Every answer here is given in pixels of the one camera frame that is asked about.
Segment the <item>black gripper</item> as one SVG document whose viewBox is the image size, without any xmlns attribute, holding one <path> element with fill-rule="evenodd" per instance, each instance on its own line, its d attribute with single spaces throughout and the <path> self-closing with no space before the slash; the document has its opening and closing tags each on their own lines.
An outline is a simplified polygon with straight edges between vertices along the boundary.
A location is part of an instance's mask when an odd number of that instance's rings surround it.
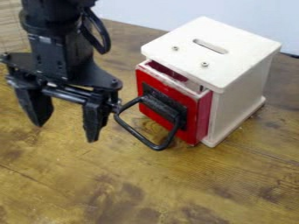
<svg viewBox="0 0 299 224">
<path fill-rule="evenodd" d="M 123 83 L 99 67 L 94 47 L 79 34 L 66 37 L 29 36 L 30 52 L 6 52 L 9 84 L 33 123 L 42 127 L 54 112 L 53 98 L 83 106 L 83 128 L 90 143 L 109 124 L 110 113 L 118 111 L 118 91 Z"/>
</svg>

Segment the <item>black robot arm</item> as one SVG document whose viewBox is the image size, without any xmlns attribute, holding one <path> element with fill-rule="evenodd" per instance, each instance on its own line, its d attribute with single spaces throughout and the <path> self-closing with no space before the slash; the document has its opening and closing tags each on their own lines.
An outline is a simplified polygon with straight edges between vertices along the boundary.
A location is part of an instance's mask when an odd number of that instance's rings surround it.
<svg viewBox="0 0 299 224">
<path fill-rule="evenodd" d="M 33 123 L 47 123 L 55 98 L 78 103 L 91 143 L 118 108 L 123 87 L 94 60 L 94 53 L 111 49 L 107 28 L 91 10 L 97 1 L 22 0 L 21 23 L 33 50 L 0 54 L 7 82 Z"/>
</svg>

